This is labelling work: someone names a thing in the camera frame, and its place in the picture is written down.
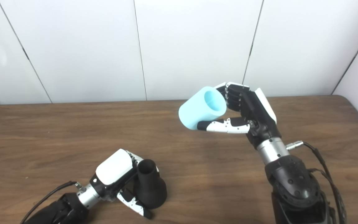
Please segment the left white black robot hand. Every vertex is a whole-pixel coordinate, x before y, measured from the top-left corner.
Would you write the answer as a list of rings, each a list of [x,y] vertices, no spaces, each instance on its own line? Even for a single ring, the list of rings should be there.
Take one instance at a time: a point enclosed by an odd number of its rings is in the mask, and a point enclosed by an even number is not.
[[[138,178],[138,165],[143,158],[130,151],[119,149],[96,168],[94,176],[80,197],[82,204],[90,209],[101,200],[118,199],[135,213],[152,219],[153,214],[126,185]]]

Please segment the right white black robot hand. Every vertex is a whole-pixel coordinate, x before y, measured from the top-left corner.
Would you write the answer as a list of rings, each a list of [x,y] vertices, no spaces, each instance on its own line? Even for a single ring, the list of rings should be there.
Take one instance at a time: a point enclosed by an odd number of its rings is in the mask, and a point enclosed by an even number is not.
[[[226,120],[203,120],[197,123],[197,130],[244,133],[254,148],[266,140],[282,137],[277,127],[277,117],[260,88],[251,91],[246,85],[223,82],[215,89],[225,99],[227,108],[239,112],[241,116]]]

